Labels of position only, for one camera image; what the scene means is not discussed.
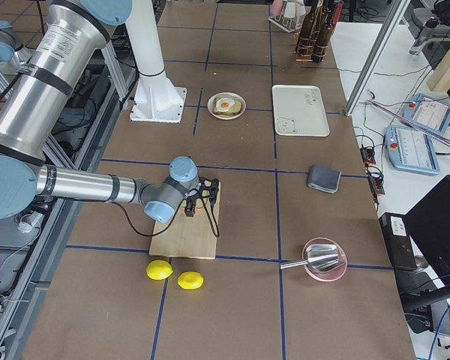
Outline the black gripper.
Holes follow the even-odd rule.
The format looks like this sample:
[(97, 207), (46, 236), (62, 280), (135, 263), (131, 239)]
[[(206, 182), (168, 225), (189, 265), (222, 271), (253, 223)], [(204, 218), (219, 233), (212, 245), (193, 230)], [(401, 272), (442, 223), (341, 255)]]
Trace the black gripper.
[(200, 178), (199, 187), (190, 191), (187, 204), (195, 204), (198, 199), (203, 198), (208, 200), (210, 206), (214, 206), (219, 194), (219, 184), (217, 178)]

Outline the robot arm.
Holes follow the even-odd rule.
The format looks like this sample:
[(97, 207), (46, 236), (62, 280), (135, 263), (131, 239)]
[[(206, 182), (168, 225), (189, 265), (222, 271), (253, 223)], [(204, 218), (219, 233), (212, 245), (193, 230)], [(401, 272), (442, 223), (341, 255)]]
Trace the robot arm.
[(37, 196), (104, 203), (136, 203), (165, 223), (203, 181), (194, 161), (173, 159), (162, 184), (50, 165), (43, 152), (62, 110), (94, 51), (105, 48), (125, 25), (139, 81), (131, 119), (179, 122), (184, 88), (167, 78), (150, 1), (51, 1), (48, 29), (18, 72), (0, 111), (0, 219), (26, 209)]
[(0, 71), (4, 75), (12, 75), (31, 57), (33, 51), (20, 40), (13, 26), (0, 20)]

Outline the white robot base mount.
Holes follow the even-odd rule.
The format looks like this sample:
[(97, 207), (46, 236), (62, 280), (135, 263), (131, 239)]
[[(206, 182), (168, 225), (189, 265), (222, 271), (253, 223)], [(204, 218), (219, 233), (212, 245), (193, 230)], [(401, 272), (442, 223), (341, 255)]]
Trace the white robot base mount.
[(133, 1), (125, 25), (139, 72), (130, 119), (179, 123), (187, 89), (175, 87), (167, 77), (152, 2)]

